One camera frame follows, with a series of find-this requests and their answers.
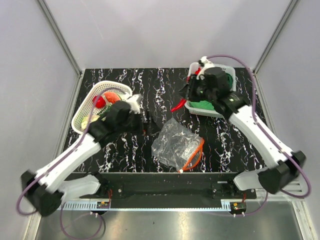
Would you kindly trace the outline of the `fake red strawberry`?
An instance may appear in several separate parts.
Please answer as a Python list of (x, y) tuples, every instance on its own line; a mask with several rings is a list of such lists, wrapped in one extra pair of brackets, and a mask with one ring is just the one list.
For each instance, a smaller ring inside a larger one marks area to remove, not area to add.
[(97, 109), (102, 109), (106, 106), (106, 101), (102, 96), (94, 96), (92, 99), (92, 103)]

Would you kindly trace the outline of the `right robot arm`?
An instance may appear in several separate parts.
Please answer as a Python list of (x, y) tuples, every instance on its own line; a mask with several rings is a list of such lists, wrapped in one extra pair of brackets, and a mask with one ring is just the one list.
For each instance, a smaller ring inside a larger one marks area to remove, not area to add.
[(220, 67), (190, 74), (179, 94), (190, 102), (207, 101), (223, 118), (239, 129), (262, 156), (266, 167), (239, 173), (227, 185), (228, 195), (239, 198), (249, 189), (264, 189), (276, 194), (295, 180), (306, 162), (302, 151), (293, 151), (281, 142), (259, 117), (240, 92), (232, 91), (229, 78)]

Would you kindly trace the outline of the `clear zip top bag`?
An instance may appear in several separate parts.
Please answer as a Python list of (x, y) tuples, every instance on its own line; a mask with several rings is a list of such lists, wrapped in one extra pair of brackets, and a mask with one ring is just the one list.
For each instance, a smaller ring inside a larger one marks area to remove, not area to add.
[(152, 143), (151, 154), (161, 164), (185, 172), (200, 162), (204, 143), (202, 137), (171, 118)]

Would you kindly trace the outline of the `fake green leafy sprig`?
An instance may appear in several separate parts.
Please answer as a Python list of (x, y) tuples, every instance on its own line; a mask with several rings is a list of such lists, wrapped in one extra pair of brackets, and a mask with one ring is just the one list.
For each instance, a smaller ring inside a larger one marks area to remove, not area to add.
[(106, 107), (104, 107), (97, 115), (99, 115), (100, 117), (103, 116), (105, 113), (107, 113), (111, 108), (111, 105), (108, 105)]

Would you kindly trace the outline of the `fake watermelon slice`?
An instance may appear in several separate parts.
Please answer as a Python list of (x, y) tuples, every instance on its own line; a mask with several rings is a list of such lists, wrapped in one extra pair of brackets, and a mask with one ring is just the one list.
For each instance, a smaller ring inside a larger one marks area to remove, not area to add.
[(108, 103), (114, 104), (117, 101), (121, 101), (122, 98), (115, 92), (112, 91), (106, 91), (103, 93), (103, 96), (105, 100), (107, 100)]

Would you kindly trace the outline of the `fake red chili pepper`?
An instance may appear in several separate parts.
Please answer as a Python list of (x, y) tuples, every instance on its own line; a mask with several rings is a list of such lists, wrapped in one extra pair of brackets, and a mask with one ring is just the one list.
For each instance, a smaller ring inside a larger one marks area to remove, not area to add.
[(173, 112), (183, 108), (185, 106), (186, 102), (187, 102), (186, 99), (181, 99), (180, 102), (175, 107), (173, 107), (170, 111), (173, 113)]

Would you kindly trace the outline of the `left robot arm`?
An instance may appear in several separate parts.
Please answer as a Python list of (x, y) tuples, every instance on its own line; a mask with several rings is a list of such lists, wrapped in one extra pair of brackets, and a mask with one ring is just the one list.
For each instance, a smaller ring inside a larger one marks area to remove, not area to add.
[(63, 202), (86, 195), (103, 198), (108, 193), (108, 181), (99, 174), (90, 173), (75, 180), (66, 178), (121, 134), (150, 136), (158, 131), (150, 111), (141, 113), (138, 100), (131, 97), (117, 101), (56, 159), (35, 173), (27, 170), (21, 175), (22, 194), (17, 202), (26, 198), (36, 212), (47, 217)]

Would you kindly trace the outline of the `fake white cauliflower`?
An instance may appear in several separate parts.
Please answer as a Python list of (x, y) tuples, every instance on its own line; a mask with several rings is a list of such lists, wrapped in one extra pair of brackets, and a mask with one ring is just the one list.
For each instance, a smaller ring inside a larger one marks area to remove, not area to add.
[(81, 130), (84, 131), (87, 128), (88, 123), (95, 122), (96, 120), (99, 119), (99, 117), (100, 117), (99, 115), (93, 115), (91, 118), (89, 115), (85, 116), (81, 121), (81, 125), (80, 125)]

